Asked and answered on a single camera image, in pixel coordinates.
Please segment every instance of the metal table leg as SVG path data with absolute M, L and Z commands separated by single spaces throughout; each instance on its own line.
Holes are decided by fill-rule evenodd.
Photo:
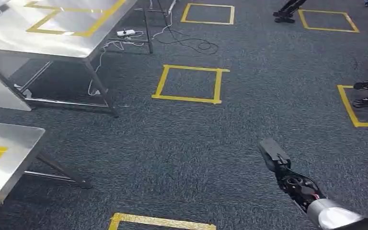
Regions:
M 40 153 L 39 155 L 37 155 L 37 158 L 39 160 L 41 160 L 43 163 L 50 166 L 51 168 L 59 171 L 63 175 L 66 175 L 66 177 L 65 176 L 52 175 L 52 174 L 46 174 L 46 173 L 40 173 L 40 172 L 38 172 L 38 173 L 37 172 L 30 172 L 30 171 L 25 171 L 24 174 L 32 175 L 32 176 L 40 176 L 40 177 L 45 177 L 45 178 L 50 178 L 50 179 L 55 179 L 55 180 L 76 182 L 76 183 L 78 183 L 78 185 L 81 188 L 92 188 L 91 183 L 89 183 L 88 181 L 86 181 L 86 180 L 82 179 L 81 177 L 79 177 L 72 170 L 63 167 L 52 157 L 50 157 L 46 154 Z
M 153 43 L 151 41 L 151 35 L 150 35 L 150 31 L 149 31 L 149 24 L 147 21 L 147 9 L 146 7 L 143 7 L 143 17 L 145 18 L 145 25 L 146 25 L 146 35 L 147 35 L 147 40 L 148 40 L 148 45 L 149 45 L 149 53 L 152 54 L 153 53 Z
M 92 67 L 90 62 L 85 62 L 85 67 L 90 73 L 92 82 L 94 83 L 94 86 L 99 90 L 101 93 L 101 96 L 103 100 L 105 101 L 105 104 L 108 106 L 109 110 L 111 110 L 114 117 L 119 117 L 116 109 L 114 108 L 113 102 L 111 98 L 109 97 L 108 93 L 106 92 L 106 88 L 102 85 L 101 81 L 99 80 L 98 75 L 96 74 L 94 68 Z

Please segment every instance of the silver robot arm segment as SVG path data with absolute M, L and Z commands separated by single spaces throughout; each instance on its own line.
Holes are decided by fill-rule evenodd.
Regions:
M 328 199 L 309 177 L 291 170 L 290 157 L 272 138 L 258 145 L 280 189 L 322 230 L 368 230 L 368 218 Z

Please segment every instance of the gray carpet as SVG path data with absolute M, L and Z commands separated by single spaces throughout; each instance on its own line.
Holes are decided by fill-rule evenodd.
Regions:
M 94 185 L 83 190 L 24 176 L 0 208 L 0 230 L 106 230 L 116 212 L 225 230 L 314 229 L 266 169 L 256 147 L 265 137 L 276 139 L 293 167 L 315 178 L 331 199 L 368 215 L 368 128 L 353 127 L 336 87 L 368 80 L 368 8 L 362 1 L 304 5 L 347 12 L 358 34 L 307 30 L 298 15 L 295 24 L 277 24 L 271 14 L 282 0 L 232 1 L 234 25 L 180 23 L 186 3 L 181 0 L 173 10 L 173 28 L 216 43 L 219 51 L 202 55 L 155 42 L 154 55 L 128 45 L 124 53 L 105 54 L 99 75 L 116 104 L 128 106 L 118 107 L 120 118 L 53 108 L 0 109 L 0 122 L 49 130 L 44 151 Z M 202 13 L 205 21 L 216 18 L 215 11 Z M 133 12 L 121 28 L 139 28 L 134 23 L 139 17 Z M 347 28 L 334 17 L 311 15 L 307 21 Z M 158 32 L 161 17 L 151 18 Z M 168 33 L 159 39 L 172 41 Z M 222 104 L 151 99 L 164 64 L 230 69 L 222 75 Z M 13 79 L 37 65 L 22 68 Z M 87 98 L 88 83 L 81 66 L 55 63 L 32 91 L 36 97 L 100 102 Z M 172 70 L 163 92 L 209 98 L 213 83 L 210 73 Z M 368 122 L 368 112 L 358 114 Z M 39 162 L 31 169 L 51 172 Z M 119 229 L 166 228 L 123 223 Z

